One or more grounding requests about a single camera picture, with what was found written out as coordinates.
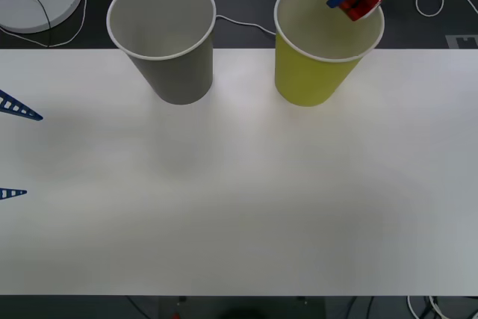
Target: yellow paper cup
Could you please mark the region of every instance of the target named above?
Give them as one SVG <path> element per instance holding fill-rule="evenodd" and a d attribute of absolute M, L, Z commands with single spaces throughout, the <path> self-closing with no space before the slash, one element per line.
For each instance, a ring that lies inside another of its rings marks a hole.
<path fill-rule="evenodd" d="M 277 0 L 276 87 L 299 106 L 325 102 L 357 63 L 371 52 L 385 30 L 378 7 L 352 22 L 327 0 Z"/>

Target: gray paper cup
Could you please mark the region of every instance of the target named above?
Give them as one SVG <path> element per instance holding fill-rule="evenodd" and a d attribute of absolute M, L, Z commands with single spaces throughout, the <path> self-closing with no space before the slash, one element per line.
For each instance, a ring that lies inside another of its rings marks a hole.
<path fill-rule="evenodd" d="M 214 0 L 113 0 L 106 25 L 154 91 L 185 105 L 211 88 L 215 21 Z"/>

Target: blue metal bracket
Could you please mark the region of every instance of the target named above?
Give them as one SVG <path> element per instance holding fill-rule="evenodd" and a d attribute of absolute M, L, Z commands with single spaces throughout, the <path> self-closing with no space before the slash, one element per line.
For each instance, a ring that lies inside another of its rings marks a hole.
<path fill-rule="evenodd" d="M 37 114 L 35 111 L 30 109 L 28 106 L 22 104 L 17 99 L 6 94 L 0 90 L 0 112 L 5 112 L 6 114 L 12 114 L 26 119 L 31 119 L 35 121 L 43 120 L 43 117 Z"/>
<path fill-rule="evenodd" d="M 11 190 L 8 188 L 0 188 L 0 200 L 21 196 L 26 193 L 27 191 L 25 190 Z"/>

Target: cup rim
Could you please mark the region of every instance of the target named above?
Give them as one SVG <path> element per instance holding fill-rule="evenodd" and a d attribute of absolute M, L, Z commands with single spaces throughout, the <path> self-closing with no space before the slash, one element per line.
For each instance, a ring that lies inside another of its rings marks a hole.
<path fill-rule="evenodd" d="M 216 15 L 217 15 L 217 7 L 216 7 L 216 2 L 214 0 L 211 0 L 212 7 L 213 7 L 213 18 L 211 21 L 211 26 L 209 29 L 206 31 L 205 35 L 194 45 L 192 45 L 190 48 L 183 50 L 182 52 L 178 52 L 176 54 L 172 55 L 167 55 L 167 56 L 146 56 L 146 55 L 140 55 L 136 54 L 135 52 L 132 52 L 131 50 L 128 50 L 124 46 L 122 46 L 116 37 L 113 35 L 113 32 L 111 30 L 110 26 L 110 20 L 111 20 L 111 11 L 113 10 L 114 5 L 116 4 L 117 0 L 113 0 L 110 4 L 110 7 L 108 8 L 108 13 L 106 15 L 106 28 L 108 30 L 108 34 L 113 41 L 114 45 L 118 47 L 118 49 L 123 50 L 127 55 L 132 56 L 133 58 L 141 59 L 141 60 L 150 60 L 150 61 L 163 61 L 163 60 L 170 60 L 174 58 L 179 58 L 183 55 L 186 55 L 190 52 L 192 52 L 194 49 L 198 48 L 201 46 L 206 39 L 211 35 L 212 31 L 214 30 L 214 26 L 216 24 Z"/>
<path fill-rule="evenodd" d="M 356 55 L 356 56 L 352 56 L 350 58 L 344 58 L 344 59 L 328 59 L 328 58 L 321 58 L 319 56 L 315 56 L 315 55 L 312 55 L 312 54 L 309 54 L 308 52 L 305 52 L 303 51 L 302 49 L 300 49 L 299 47 L 297 47 L 296 45 L 294 45 L 284 34 L 284 32 L 282 31 L 281 29 L 281 26 L 279 24 L 279 18 L 278 18 L 278 11 L 279 11 L 279 4 L 280 4 L 281 0 L 277 0 L 276 1 L 276 6 L 274 7 L 274 22 L 276 23 L 276 29 L 277 29 L 277 32 L 280 34 L 280 36 L 282 37 L 282 39 L 292 48 L 294 49 L 296 52 L 299 52 L 300 54 L 302 55 L 305 55 L 307 58 L 311 58 L 311 59 L 314 59 L 314 60 L 318 60 L 318 61 L 323 61 L 323 62 L 326 62 L 326 63 L 348 63 L 350 61 L 354 61 L 354 60 L 358 60 L 358 59 L 362 59 L 366 54 L 368 54 L 369 52 L 371 52 L 372 50 L 374 50 L 376 48 L 377 45 L 379 45 L 380 43 L 380 40 L 382 39 L 383 37 L 383 33 L 385 32 L 385 16 L 383 15 L 383 10 L 382 10 L 382 7 L 378 6 L 378 8 L 376 9 L 377 11 L 379 11 L 379 15 L 380 15 L 380 20 L 381 20 L 381 28 L 380 28 L 380 34 L 379 36 L 377 37 L 376 41 L 373 43 L 373 45 L 365 50 L 364 52 L 362 52 L 360 55 Z"/>

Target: white table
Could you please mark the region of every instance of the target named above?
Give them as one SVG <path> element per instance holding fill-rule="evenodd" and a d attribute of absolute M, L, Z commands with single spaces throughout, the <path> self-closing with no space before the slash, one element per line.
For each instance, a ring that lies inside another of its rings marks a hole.
<path fill-rule="evenodd" d="M 478 51 L 377 50 L 324 105 L 216 50 L 168 105 L 117 50 L 0 51 L 0 294 L 470 295 Z"/>

